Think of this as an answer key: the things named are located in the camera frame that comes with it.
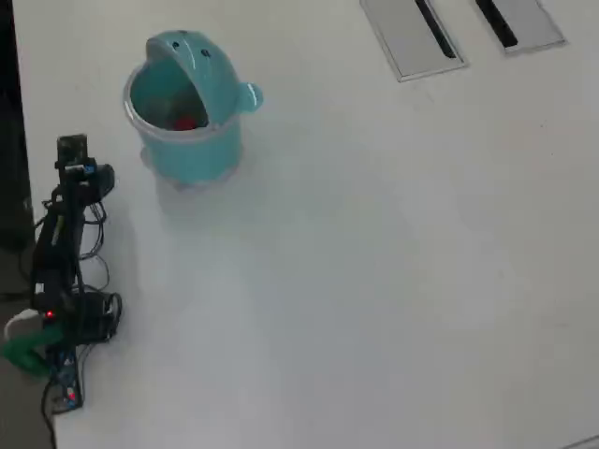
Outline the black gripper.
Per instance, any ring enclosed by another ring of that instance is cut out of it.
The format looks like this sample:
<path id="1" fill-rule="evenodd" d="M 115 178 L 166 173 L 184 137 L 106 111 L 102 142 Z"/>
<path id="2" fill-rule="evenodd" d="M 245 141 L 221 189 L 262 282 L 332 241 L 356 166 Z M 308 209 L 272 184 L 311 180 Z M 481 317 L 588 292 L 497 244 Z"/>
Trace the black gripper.
<path id="1" fill-rule="evenodd" d="M 110 164 L 95 161 L 75 165 L 56 164 L 63 198 L 78 206 L 91 206 L 106 197 L 115 186 L 115 170 Z"/>

